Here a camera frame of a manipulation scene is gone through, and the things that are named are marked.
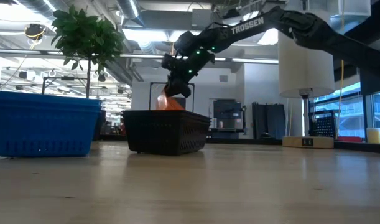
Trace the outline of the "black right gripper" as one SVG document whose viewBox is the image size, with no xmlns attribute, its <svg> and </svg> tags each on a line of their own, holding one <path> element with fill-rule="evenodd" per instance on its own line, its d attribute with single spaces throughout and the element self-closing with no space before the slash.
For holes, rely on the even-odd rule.
<svg viewBox="0 0 380 224">
<path fill-rule="evenodd" d="M 192 93 L 189 81 L 209 62 L 215 63 L 215 55 L 209 51 L 194 51 L 186 59 L 165 54 L 161 66 L 169 71 L 166 97 L 181 94 L 188 98 Z"/>
</svg>

